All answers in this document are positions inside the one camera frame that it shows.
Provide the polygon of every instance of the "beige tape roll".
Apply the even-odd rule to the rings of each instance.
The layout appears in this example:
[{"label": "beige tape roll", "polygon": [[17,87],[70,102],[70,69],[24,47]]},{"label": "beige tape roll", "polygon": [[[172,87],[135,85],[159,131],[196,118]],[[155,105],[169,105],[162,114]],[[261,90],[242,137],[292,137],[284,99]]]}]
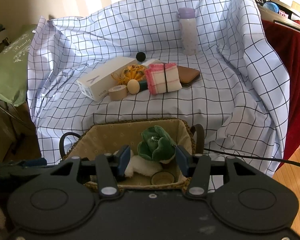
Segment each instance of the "beige tape roll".
[{"label": "beige tape roll", "polygon": [[128,95],[126,85],[119,85],[109,89],[109,96],[111,101],[121,100]]}]

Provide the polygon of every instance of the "green plush vegetable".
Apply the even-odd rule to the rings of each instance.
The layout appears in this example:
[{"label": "green plush vegetable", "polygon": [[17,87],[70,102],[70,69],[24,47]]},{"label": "green plush vegetable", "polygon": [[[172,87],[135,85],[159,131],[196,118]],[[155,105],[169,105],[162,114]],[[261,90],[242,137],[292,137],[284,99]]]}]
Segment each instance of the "green plush vegetable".
[{"label": "green plush vegetable", "polygon": [[140,157],[162,163],[169,163],[173,159],[176,143],[162,127],[149,127],[141,133],[141,137],[142,141],[138,144]]}]

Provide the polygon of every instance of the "brown wallet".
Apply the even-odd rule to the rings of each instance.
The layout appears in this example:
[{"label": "brown wallet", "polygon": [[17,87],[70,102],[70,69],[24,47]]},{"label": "brown wallet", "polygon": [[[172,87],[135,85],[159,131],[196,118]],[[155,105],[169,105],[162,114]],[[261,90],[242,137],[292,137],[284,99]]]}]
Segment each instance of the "brown wallet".
[{"label": "brown wallet", "polygon": [[182,87],[190,87],[200,76],[200,71],[194,68],[177,66]]}]

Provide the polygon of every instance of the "black ball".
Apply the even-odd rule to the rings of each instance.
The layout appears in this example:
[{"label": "black ball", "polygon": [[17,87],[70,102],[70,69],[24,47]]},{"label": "black ball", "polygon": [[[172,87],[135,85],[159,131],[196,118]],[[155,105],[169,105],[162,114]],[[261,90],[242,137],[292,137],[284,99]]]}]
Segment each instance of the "black ball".
[{"label": "black ball", "polygon": [[136,55],[136,59],[139,62],[143,62],[146,59],[146,54],[144,54],[143,52],[138,52]]}]

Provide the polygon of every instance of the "white grid fabric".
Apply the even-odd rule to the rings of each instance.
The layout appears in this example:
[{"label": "white grid fabric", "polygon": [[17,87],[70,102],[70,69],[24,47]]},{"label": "white grid fabric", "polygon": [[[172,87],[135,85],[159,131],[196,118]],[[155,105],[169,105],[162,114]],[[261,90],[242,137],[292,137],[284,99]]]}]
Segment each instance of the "white grid fabric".
[{"label": "white grid fabric", "polygon": [[[201,50],[194,56],[181,52],[180,7],[196,9]],[[139,51],[198,69],[201,78],[189,89],[158,95],[146,90],[113,102],[109,96],[95,102],[80,92],[76,80],[82,74]],[[123,0],[86,18],[41,17],[29,51],[28,102],[42,156],[50,164],[60,160],[65,132],[161,117],[202,124],[206,147],[282,158],[289,76],[265,39],[254,0]],[[75,141],[66,139],[65,149]],[[244,160],[268,175],[278,166]]]}]

